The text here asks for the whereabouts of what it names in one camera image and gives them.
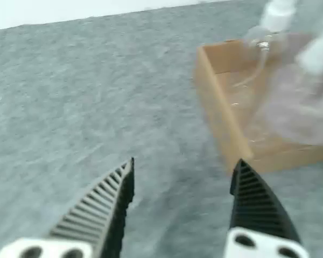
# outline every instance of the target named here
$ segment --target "plastic bottle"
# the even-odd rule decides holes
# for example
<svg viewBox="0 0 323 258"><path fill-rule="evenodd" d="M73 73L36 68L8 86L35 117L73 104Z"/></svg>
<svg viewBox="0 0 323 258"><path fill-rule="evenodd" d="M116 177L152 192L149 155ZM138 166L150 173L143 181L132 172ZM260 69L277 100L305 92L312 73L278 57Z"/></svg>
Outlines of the plastic bottle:
<svg viewBox="0 0 323 258"><path fill-rule="evenodd" d="M323 145L323 33L274 74L259 113L288 141Z"/></svg>
<svg viewBox="0 0 323 258"><path fill-rule="evenodd" d="M248 60L258 60L255 71L247 78L234 75L232 88L235 93L231 104L246 107L253 96L244 88L261 73L270 56L282 54L287 48L285 30L296 12L297 0L272 0L267 3L258 26L251 28L243 38Z"/></svg>

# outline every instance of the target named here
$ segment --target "gray carpet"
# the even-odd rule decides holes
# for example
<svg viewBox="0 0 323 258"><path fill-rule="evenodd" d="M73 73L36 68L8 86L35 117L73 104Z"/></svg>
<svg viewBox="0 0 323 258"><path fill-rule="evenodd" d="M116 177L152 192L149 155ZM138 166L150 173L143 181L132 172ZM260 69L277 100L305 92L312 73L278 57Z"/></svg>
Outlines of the gray carpet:
<svg viewBox="0 0 323 258"><path fill-rule="evenodd" d="M222 257L232 198L192 85L195 49L241 37L263 2L1 30L0 247L46 233L134 156L122 257ZM264 178L323 257L323 163Z"/></svg>

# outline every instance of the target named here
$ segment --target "screw hole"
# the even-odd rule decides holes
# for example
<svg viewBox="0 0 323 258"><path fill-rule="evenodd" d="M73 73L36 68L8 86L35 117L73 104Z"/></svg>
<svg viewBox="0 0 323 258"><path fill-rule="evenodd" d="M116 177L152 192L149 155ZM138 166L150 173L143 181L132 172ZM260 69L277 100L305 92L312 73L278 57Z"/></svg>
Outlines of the screw hole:
<svg viewBox="0 0 323 258"><path fill-rule="evenodd" d="M238 235L235 238L235 241L237 243L240 243L241 245L248 246L248 247L256 247L255 243L246 235Z"/></svg>
<svg viewBox="0 0 323 258"><path fill-rule="evenodd" d="M289 258L299 258L299 255L289 248L279 248L279 254Z"/></svg>
<svg viewBox="0 0 323 258"><path fill-rule="evenodd" d="M33 246L23 251L19 258L38 258L41 256L41 253L42 248L39 246Z"/></svg>
<svg viewBox="0 0 323 258"><path fill-rule="evenodd" d="M82 257L83 257L82 251L79 249L71 249L62 256L62 258L82 258Z"/></svg>

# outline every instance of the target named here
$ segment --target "white backdrop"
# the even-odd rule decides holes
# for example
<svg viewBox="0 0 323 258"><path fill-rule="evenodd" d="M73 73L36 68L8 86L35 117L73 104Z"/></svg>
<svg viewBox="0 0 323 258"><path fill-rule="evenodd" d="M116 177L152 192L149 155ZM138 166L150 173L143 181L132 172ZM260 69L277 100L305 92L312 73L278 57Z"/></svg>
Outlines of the white backdrop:
<svg viewBox="0 0 323 258"><path fill-rule="evenodd" d="M0 0L0 29L222 0Z"/></svg>

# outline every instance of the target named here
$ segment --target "cardboard tray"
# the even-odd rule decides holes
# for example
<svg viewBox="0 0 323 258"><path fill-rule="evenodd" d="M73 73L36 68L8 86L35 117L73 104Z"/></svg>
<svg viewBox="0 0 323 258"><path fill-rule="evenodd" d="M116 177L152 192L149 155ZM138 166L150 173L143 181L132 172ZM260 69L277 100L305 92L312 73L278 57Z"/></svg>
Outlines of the cardboard tray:
<svg viewBox="0 0 323 258"><path fill-rule="evenodd" d="M307 38L293 41L292 59ZM209 127L218 149L226 159L231 174L237 161L243 158L259 173L289 169L323 160L323 146L300 145L287 142L274 135L263 147L251 144L243 134L243 128L251 121L259 100L265 95L266 80L278 60L268 61L265 70L254 81L253 91L257 96L256 106L251 109L237 109L230 104L232 97L232 75L244 77L251 74L255 62L243 62L244 51L238 40L229 40L218 45L198 48L194 82L198 96L205 110Z"/></svg>

